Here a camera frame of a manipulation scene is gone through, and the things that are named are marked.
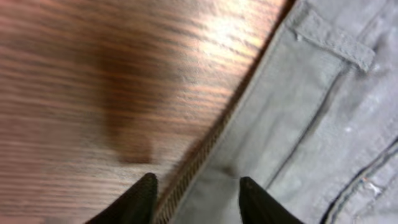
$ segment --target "gray jeans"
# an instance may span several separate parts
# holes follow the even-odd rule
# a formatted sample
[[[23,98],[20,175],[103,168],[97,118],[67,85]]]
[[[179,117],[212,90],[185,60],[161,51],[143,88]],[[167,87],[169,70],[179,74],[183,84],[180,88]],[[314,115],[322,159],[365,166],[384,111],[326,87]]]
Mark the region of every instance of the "gray jeans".
[[[241,223],[250,176],[305,223],[398,222],[398,1],[298,1],[172,223]]]

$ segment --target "gray fabric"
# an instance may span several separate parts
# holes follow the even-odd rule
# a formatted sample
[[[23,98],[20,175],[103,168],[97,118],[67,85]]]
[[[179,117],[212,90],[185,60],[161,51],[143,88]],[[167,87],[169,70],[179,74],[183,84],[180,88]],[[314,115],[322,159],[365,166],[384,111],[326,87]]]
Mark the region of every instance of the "gray fabric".
[[[393,0],[296,2],[172,223],[240,223],[238,180],[247,175],[306,223],[318,223],[339,195],[348,198],[329,222],[352,218],[351,202],[367,205],[354,198],[362,183],[355,177],[392,157],[386,152],[398,137],[397,23]],[[379,179],[397,173],[380,170]],[[387,203],[362,220],[382,217]]]

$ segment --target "wooden surface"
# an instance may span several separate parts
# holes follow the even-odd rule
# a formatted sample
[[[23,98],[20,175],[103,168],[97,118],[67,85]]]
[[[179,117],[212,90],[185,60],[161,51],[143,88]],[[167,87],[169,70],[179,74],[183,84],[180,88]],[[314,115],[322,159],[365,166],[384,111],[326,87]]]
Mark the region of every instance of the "wooden surface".
[[[0,0],[0,223],[80,223],[213,127],[283,0]]]

